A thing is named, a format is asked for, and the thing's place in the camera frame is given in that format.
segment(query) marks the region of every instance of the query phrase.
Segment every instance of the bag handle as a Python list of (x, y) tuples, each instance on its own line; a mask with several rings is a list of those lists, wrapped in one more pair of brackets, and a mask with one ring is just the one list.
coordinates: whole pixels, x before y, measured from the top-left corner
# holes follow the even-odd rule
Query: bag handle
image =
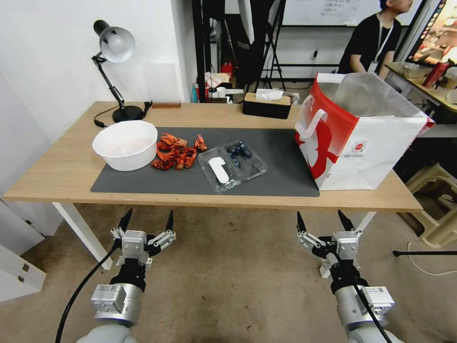
[(319, 120), (321, 120), (322, 117), (327, 117), (327, 112), (325, 112), (323, 109), (320, 109), (314, 115), (313, 119), (311, 120), (311, 123), (309, 123), (309, 126), (306, 127), (305, 108), (307, 102), (312, 98), (312, 95), (308, 95), (305, 101), (303, 101), (303, 104), (301, 105), (300, 109), (300, 117), (298, 119), (298, 122), (295, 124), (295, 129), (297, 130), (301, 138), (311, 137), (313, 132), (316, 130)]

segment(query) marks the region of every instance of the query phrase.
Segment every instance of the white bowl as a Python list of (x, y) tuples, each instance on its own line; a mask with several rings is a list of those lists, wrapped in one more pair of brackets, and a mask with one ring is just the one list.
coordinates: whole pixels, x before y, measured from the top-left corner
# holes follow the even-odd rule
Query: white bowl
[(92, 148), (111, 168), (132, 171), (156, 157), (157, 134), (156, 127), (147, 121), (121, 121), (103, 129)]

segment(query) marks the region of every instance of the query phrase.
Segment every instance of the lanyard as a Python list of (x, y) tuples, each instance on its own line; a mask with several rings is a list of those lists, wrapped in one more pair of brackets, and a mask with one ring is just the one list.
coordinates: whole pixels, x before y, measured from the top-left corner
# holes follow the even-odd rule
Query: lanyard
[(379, 19), (379, 39), (378, 39), (378, 52), (376, 54), (376, 57), (375, 57), (375, 61), (378, 60), (378, 57), (379, 55), (381, 54), (381, 51), (384, 49), (386, 43), (387, 43), (387, 40), (389, 39), (390, 37), (390, 34), (392, 33), (392, 30), (394, 28), (394, 23), (392, 23), (392, 26), (390, 27), (390, 30), (389, 30), (389, 33), (387, 34), (386, 36), (386, 39), (384, 40), (384, 43), (382, 43), (382, 46), (379, 47), (381, 45), (381, 36), (382, 36), (382, 22), (381, 22), (381, 16), (378, 16), (378, 19)]

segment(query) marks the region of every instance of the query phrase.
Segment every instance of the tissue box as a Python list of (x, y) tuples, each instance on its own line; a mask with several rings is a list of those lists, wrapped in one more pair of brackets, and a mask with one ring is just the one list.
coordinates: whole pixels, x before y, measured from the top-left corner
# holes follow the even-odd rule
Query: tissue box
[(287, 96), (281, 97), (278, 101), (258, 100), (255, 93), (247, 93), (243, 101), (243, 114), (287, 119), (290, 106), (290, 98)]

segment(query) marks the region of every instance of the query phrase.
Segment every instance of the paper bag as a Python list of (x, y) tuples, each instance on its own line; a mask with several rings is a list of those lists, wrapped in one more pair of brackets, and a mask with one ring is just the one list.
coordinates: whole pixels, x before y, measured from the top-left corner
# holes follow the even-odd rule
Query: paper bag
[(370, 75), (363, 80), (376, 98), (364, 99), (364, 92), (352, 94), (358, 108), (363, 101), (385, 101), (380, 115), (375, 109), (373, 114), (355, 116), (323, 93), (319, 85), (341, 83), (345, 75), (340, 74), (318, 74), (302, 104), (296, 141), (320, 190), (377, 188), (417, 135), (434, 124), (380, 78)]

